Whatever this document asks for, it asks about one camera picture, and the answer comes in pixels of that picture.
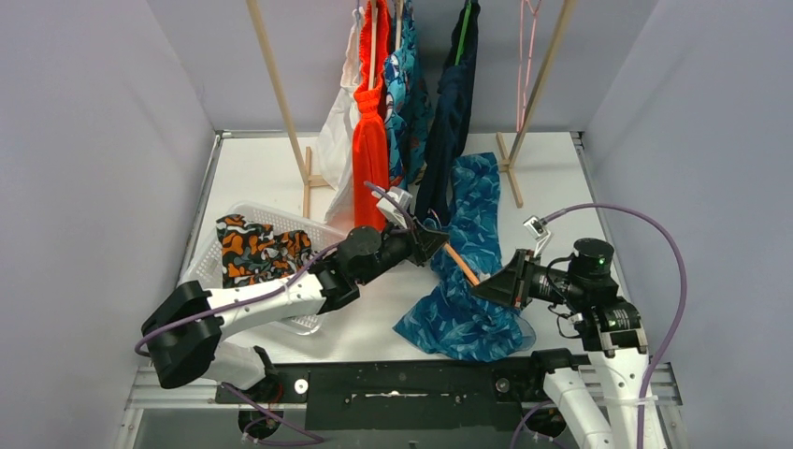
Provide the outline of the orange wooden hanger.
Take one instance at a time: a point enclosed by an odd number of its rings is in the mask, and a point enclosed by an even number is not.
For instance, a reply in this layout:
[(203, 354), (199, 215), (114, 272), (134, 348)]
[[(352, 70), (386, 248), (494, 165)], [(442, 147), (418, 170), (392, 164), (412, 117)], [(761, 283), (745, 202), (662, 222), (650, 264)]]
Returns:
[(478, 285), (480, 283), (479, 277), (477, 274), (469, 267), (467, 262), (463, 259), (463, 257), (452, 247), (449, 242), (446, 242), (443, 246), (444, 251), (452, 258), (452, 260), (457, 264), (457, 266), (461, 269), (464, 276), (468, 280), (471, 285)]

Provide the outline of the blue leaf print shorts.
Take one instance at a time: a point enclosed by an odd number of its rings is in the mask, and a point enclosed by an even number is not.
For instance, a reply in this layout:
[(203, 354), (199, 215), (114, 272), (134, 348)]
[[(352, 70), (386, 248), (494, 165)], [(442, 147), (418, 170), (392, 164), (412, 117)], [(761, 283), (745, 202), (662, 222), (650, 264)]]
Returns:
[[(500, 176), (491, 152), (458, 157), (451, 168), (451, 217), (430, 213), (422, 223), (449, 234), (450, 244), (477, 275), (501, 270), (497, 212)], [(476, 298), (453, 258), (439, 250), (430, 262), (439, 283), (393, 326), (404, 340), (427, 354), (463, 361), (494, 362), (530, 349), (536, 341), (519, 311)]]

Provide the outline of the pink wire hanger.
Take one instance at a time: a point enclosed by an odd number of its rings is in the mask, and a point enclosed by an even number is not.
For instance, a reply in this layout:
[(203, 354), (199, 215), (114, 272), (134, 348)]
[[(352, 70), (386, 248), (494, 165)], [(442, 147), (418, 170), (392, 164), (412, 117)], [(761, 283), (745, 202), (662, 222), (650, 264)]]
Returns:
[(528, 103), (528, 84), (531, 77), (535, 39), (542, 0), (523, 0), (519, 7), (518, 70), (516, 84), (516, 130), (524, 124)]

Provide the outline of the camouflage orange black shorts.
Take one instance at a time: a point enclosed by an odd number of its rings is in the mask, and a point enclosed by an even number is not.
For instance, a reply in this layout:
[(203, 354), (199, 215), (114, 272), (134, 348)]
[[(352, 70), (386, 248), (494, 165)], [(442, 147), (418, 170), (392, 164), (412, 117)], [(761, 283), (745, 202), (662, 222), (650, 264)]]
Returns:
[(291, 276), (313, 256), (310, 237), (303, 230), (277, 233), (272, 224), (252, 222), (241, 214), (221, 217), (215, 230), (224, 288)]

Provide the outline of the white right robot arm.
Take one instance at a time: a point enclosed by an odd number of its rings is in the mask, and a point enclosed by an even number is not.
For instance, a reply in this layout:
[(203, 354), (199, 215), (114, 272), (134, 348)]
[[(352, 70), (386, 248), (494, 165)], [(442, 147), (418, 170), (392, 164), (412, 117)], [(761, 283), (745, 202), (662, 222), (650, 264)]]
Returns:
[(583, 353), (536, 351), (527, 390), (549, 399), (582, 448), (666, 448), (656, 398), (643, 386), (651, 373), (648, 342), (638, 309), (619, 294), (611, 273), (614, 248), (578, 239), (567, 268), (544, 266), (526, 250), (471, 293), (500, 306), (523, 309), (532, 300), (569, 310)]

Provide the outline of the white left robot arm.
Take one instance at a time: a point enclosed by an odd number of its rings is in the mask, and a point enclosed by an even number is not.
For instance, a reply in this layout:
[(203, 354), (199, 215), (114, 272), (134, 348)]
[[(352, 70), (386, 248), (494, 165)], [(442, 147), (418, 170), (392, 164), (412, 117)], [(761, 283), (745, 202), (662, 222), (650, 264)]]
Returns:
[(164, 389), (204, 378), (267, 398), (276, 389), (277, 374), (266, 350), (238, 346), (229, 337), (344, 308), (360, 297), (360, 286), (404, 261), (426, 265), (448, 240), (447, 233), (418, 223), (383, 231), (358, 226), (285, 278), (221, 289), (184, 282), (144, 322), (135, 350), (150, 358)]

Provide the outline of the orange mesh shorts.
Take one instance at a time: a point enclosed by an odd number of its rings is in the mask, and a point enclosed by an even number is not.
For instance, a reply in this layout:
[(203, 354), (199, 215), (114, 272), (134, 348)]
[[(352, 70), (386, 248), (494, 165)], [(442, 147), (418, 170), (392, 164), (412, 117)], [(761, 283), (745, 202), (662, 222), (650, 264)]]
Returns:
[(385, 219), (376, 208), (377, 198), (367, 184), (383, 189), (389, 181), (389, 148), (382, 112), (384, 107), (383, 63), (389, 56), (390, 14), (387, 3), (377, 1), (379, 10), (375, 84), (368, 91), (368, 64), (370, 45), (370, 9), (365, 3), (365, 21), (360, 36), (361, 85), (354, 92), (361, 118), (353, 131), (353, 215), (356, 226), (383, 229)]

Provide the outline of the navy blue shorts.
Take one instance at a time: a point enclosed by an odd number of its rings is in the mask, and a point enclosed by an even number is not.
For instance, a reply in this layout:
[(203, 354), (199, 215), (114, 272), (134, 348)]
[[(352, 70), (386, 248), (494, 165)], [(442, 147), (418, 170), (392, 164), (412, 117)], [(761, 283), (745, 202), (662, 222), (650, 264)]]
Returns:
[(414, 215), (419, 221), (437, 215), (446, 225), (451, 219), (447, 192), (451, 185), (454, 160), (465, 150), (469, 134), (479, 41), (478, 19), (481, 6), (472, 1), (465, 51), (459, 65), (454, 64), (463, 9), (451, 36), (438, 84), (435, 117), (425, 147), (425, 172), (419, 184)]

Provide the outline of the teal shark print shorts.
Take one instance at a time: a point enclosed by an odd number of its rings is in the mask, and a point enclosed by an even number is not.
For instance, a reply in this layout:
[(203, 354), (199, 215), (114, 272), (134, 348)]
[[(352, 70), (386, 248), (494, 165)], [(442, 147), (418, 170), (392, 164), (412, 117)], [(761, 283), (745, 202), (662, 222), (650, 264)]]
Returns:
[(425, 147), (433, 109), (419, 52), (419, 35), (411, 1), (405, 1), (402, 47), (383, 63), (386, 91), (384, 121), (389, 145), (389, 179), (407, 189), (425, 164)]

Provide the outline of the left wooden hanger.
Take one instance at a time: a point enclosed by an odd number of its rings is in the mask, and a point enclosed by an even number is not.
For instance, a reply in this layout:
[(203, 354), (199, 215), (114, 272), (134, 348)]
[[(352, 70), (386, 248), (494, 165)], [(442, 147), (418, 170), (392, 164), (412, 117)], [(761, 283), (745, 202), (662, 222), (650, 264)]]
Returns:
[(379, 10), (376, 0), (369, 0), (370, 9), (370, 45), (369, 45), (369, 64), (368, 64), (368, 91), (374, 88), (375, 84), (375, 60), (377, 56), (377, 35)]

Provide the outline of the green hanger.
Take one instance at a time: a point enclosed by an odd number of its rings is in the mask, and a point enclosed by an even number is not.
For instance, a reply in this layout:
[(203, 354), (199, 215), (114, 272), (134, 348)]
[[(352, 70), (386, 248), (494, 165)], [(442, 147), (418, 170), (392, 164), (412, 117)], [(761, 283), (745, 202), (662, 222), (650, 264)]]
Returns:
[(458, 40), (457, 40), (457, 46), (456, 46), (456, 51), (455, 51), (455, 58), (454, 58), (454, 64), (455, 65), (459, 65), (460, 64), (460, 61), (461, 61), (462, 56), (463, 56), (463, 53), (465, 51), (466, 33), (467, 33), (468, 28), (469, 28), (469, 20), (470, 20), (470, 15), (471, 15), (471, 10), (472, 10), (471, 3), (472, 3), (471, 0), (467, 0), (465, 2), (465, 7), (463, 9), (463, 19), (462, 19), (462, 22), (460, 24), (459, 37), (458, 37)]

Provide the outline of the wooden clothes rack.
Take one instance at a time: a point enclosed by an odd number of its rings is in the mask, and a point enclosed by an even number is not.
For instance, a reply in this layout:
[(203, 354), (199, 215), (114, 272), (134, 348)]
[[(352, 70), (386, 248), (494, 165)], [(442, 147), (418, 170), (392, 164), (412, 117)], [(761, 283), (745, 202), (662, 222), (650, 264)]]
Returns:
[[(279, 112), (281, 113), (281, 118), (285, 126), (287, 137), (289, 139), (302, 182), (302, 204), (300, 211), (305, 218), (309, 218), (312, 190), (314, 188), (325, 188), (328, 183), (324, 181), (321, 176), (314, 175), (311, 172), (313, 161), (312, 148), (301, 147), (297, 140), (295, 124), (285, 91), (282, 86), (275, 55), (267, 35), (267, 29), (261, 7), (259, 6), (259, 3), (254, 0), (247, 0), (245, 5), (252, 22), (252, 28), (255, 33), (258, 46), (267, 68), (267, 73), (276, 98), (276, 104), (278, 106)], [(499, 171), (507, 175), (509, 185), (512, 189), (514, 203), (517, 208), (522, 208), (524, 206), (524, 199), (520, 190), (520, 185), (515, 175), (515, 166), (520, 151), (523, 148), (528, 127), (540, 102), (541, 95), (544, 91), (547, 81), (550, 78), (557, 52), (568, 29), (573, 11), (577, 5), (578, 3), (574, 0), (564, 1), (562, 3), (561, 9), (555, 21), (554, 30), (548, 43), (547, 52), (543, 56), (532, 89), (527, 91), (528, 103), (526, 112), (524, 114), (524, 124), (516, 134), (512, 146), (508, 148), (505, 144), (503, 134), (500, 132), (496, 133), (497, 147), (501, 155), (501, 159), (499, 161)]]

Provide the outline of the white garment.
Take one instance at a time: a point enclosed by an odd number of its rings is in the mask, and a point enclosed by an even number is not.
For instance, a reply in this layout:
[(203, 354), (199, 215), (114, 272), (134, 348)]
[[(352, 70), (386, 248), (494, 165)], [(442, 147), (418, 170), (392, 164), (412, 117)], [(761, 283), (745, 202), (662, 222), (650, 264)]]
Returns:
[(352, 12), (339, 92), (316, 140), (320, 175), (335, 192), (324, 215), (328, 224), (353, 209), (353, 131), (361, 118), (353, 94), (362, 81), (359, 47), (364, 15), (361, 5)]

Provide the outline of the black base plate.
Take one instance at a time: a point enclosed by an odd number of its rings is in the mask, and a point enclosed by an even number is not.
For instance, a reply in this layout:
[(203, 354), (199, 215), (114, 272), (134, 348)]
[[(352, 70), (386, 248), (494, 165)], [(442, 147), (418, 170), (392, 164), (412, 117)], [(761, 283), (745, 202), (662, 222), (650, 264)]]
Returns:
[(542, 390), (540, 361), (380, 361), (280, 365), (256, 385), (220, 383), (245, 442), (300, 447), (332, 431), (524, 427), (555, 437), (568, 424)]

